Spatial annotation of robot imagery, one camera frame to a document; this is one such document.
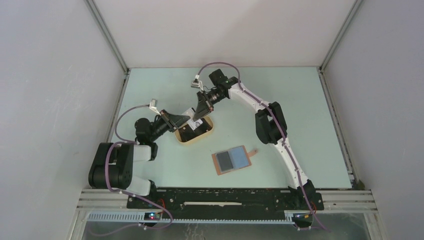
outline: glass panel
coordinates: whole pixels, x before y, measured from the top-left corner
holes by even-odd
[[[175,223],[161,230],[143,230],[141,227],[129,227],[108,236],[97,237],[87,232],[103,234],[128,225],[121,222],[88,222],[85,228],[85,240],[369,240],[364,215],[360,213],[320,214],[319,219],[332,232],[312,229],[298,232],[288,224],[207,224]]]

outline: black bracket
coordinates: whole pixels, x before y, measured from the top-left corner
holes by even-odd
[[[271,109],[274,116],[277,118],[279,125],[284,133],[284,136],[287,137],[287,124],[284,119],[283,111],[278,102],[273,102],[268,105]],[[271,117],[270,112],[267,109],[261,109],[257,111],[254,115],[256,123],[256,135],[263,144],[277,144],[277,141],[280,140],[283,136],[277,127],[277,124],[273,119],[269,120],[268,117]]]
[[[102,142],[97,148],[88,174],[88,183],[97,189],[106,189],[105,160],[111,142]],[[123,143],[113,148],[109,159],[109,182],[112,188],[127,189],[133,178],[134,145]]]

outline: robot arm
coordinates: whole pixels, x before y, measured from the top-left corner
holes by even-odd
[[[270,104],[267,101],[262,100],[261,98],[259,98],[258,96],[250,93],[251,95],[253,95],[254,98],[252,98],[251,96],[249,96],[248,94],[246,94],[246,92],[244,90],[246,90],[247,88],[245,88],[245,86],[243,85],[243,83],[240,84],[241,88],[238,84],[233,85],[230,89],[229,89],[229,98],[230,99],[234,99],[238,102],[241,102],[242,104],[246,105],[248,108],[252,109],[253,112],[255,114],[260,113],[261,115],[265,115],[267,112],[267,110],[265,109],[264,106],[262,106],[260,103],[258,103],[256,100],[254,100],[254,98],[260,100],[261,103],[269,106],[270,108],[272,108],[272,104]],[[284,125],[285,125],[285,121],[283,119],[278,119],[278,121],[283,121]],[[256,126],[258,126],[258,124],[261,123],[260,120],[260,116],[256,118]],[[263,132],[258,132],[258,131],[263,131],[264,129],[258,129],[258,127],[256,128],[256,134],[260,135]],[[295,154],[292,151],[292,148],[290,147],[289,144],[289,138],[287,137],[287,132],[285,132],[286,136],[285,136],[285,141],[284,144],[287,146],[287,148],[289,149],[291,156],[294,158],[294,162],[297,165],[297,169],[300,173],[300,177],[301,177],[301,182],[302,183],[307,183],[308,182],[308,177],[306,176],[306,174],[303,172],[303,170],[301,169],[298,160],[295,157]],[[267,144],[267,140],[265,137],[259,137],[259,139],[261,139],[261,142],[263,142],[264,144]],[[291,157],[289,156],[288,151],[283,147],[283,138],[281,137],[276,144],[272,144],[271,142],[269,143],[271,144],[273,147],[275,147],[275,149],[277,150],[277,152],[280,154],[281,156],[281,160],[282,160],[282,164],[283,166],[285,166],[287,168],[287,173],[289,174],[289,178],[288,180],[288,185],[293,188],[293,189],[297,189],[300,185],[299,185],[299,180],[298,180],[298,174],[295,168],[294,163],[292,162]]]
[[[262,100],[247,91],[243,83],[238,82],[236,77],[227,78],[220,69],[211,73],[209,78],[215,87],[209,92],[201,89],[197,93],[198,103],[193,120],[200,119],[211,113],[214,110],[214,104],[224,98],[234,99],[246,105],[255,113],[256,135],[260,141],[264,144],[272,144],[280,154],[281,162],[285,166],[285,169],[287,169],[289,189],[302,196],[300,188],[300,183],[302,183],[306,194],[314,194],[315,188],[312,182],[301,169],[290,147],[289,139],[287,138],[287,125],[280,105],[277,102],[269,103]],[[277,126],[273,119],[269,120],[271,114],[266,107],[272,111],[279,126]],[[284,136],[281,135],[279,128],[282,130]]]

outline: black base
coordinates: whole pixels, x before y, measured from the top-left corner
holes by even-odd
[[[157,189],[157,199],[175,219],[203,220],[285,220],[285,210],[309,210],[306,202],[299,205],[297,196],[286,188],[176,188]],[[128,209],[156,209],[138,198],[127,202]],[[309,199],[317,210],[324,210],[320,193]],[[184,202],[235,202],[241,205],[184,205]]]

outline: purple cable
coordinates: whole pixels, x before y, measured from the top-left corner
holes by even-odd
[[[119,138],[119,139],[120,139],[120,140],[122,140],[122,141],[125,141],[125,142],[129,142],[129,143],[136,144],[136,141],[134,141],[134,140],[128,140],[128,139],[125,139],[125,138],[122,138],[121,136],[119,136],[118,131],[117,131],[118,123],[119,123],[119,121],[121,120],[121,118],[122,118],[125,114],[127,114],[129,111],[134,110],[134,109],[139,109],[139,108],[148,107],[148,106],[149,106],[148,104],[139,105],[139,106],[133,106],[133,107],[131,107],[130,109],[128,109],[128,110],[126,110],[125,112],[123,112],[123,113],[122,113],[122,115],[118,117],[118,120],[116,120],[115,130],[114,130],[114,131],[115,131],[115,135],[116,135],[116,137],[117,137],[117,138]]]
[[[293,156],[292,156],[292,154],[290,153],[290,151],[289,151],[289,149],[287,148],[287,146],[286,146],[286,137],[284,136],[284,132],[283,132],[283,129],[281,128],[281,126],[280,126],[280,123],[278,122],[278,120],[277,120],[277,118],[276,118],[276,116],[274,115],[274,113],[273,113],[273,111],[267,106],[267,105],[265,105],[264,103],[261,103],[261,100],[259,100],[257,97],[255,97],[252,93],[250,93],[247,89],[245,89],[245,88],[242,88],[242,82],[240,81],[240,71],[239,71],[239,69],[236,67],[236,66],[234,66],[233,64],[230,64],[230,63],[227,63],[227,62],[222,62],[222,61],[216,61],[216,62],[211,62],[211,63],[208,63],[208,64],[206,64],[206,65],[204,65],[200,70],[199,70],[199,72],[197,73],[197,75],[200,75],[200,73],[203,71],[203,69],[204,68],[206,68],[206,67],[208,67],[208,66],[210,66],[210,65],[213,65],[213,64],[223,64],[223,65],[227,65],[227,66],[230,66],[230,67],[232,67],[232,68],[234,68],[236,71],[237,71],[237,74],[238,74],[238,81],[237,81],[237,83],[238,83],[238,87],[244,92],[244,93],[246,93],[249,97],[251,97],[253,100],[255,100],[256,102],[258,102],[259,104],[261,104],[263,107],[265,107],[266,108],[266,110],[268,110],[268,112],[269,112],[269,114],[271,115],[271,117],[272,117],[272,119],[274,120],[274,122],[275,122],[275,124],[276,124],[276,126],[277,126],[277,128],[278,128],[278,131],[280,132],[280,134],[281,134],[281,137],[282,137],[282,145],[283,145],[283,147],[285,148],[285,150],[288,152],[288,155],[290,156],[290,159],[291,159],[291,162],[293,163],[293,165],[294,165],[294,169],[296,170],[296,172],[297,172],[297,177],[299,178],[299,185],[300,185],[300,189],[302,190],[302,193],[303,193],[303,196],[304,196],[304,198],[305,198],[305,201],[306,201],[306,204],[307,204],[307,206],[308,206],[308,208],[309,208],[309,211],[311,212],[311,214],[315,217],[315,219],[316,219],[316,221],[318,222],[318,224],[321,226],[321,228],[323,229],[323,230],[326,230],[327,232],[331,232],[328,228],[326,228],[326,226],[324,226],[322,223],[321,223],[321,221],[318,219],[318,217],[317,217],[317,215],[314,213],[314,210],[312,209],[312,207],[311,207],[311,204],[309,203],[309,199],[308,199],[308,196],[306,195],[306,192],[305,192],[305,189],[304,189],[304,185],[303,185],[303,183],[302,183],[302,180],[301,180],[301,174],[299,173],[299,168],[298,168],[298,165],[296,164],[296,161],[295,161],[295,159],[293,158]]]

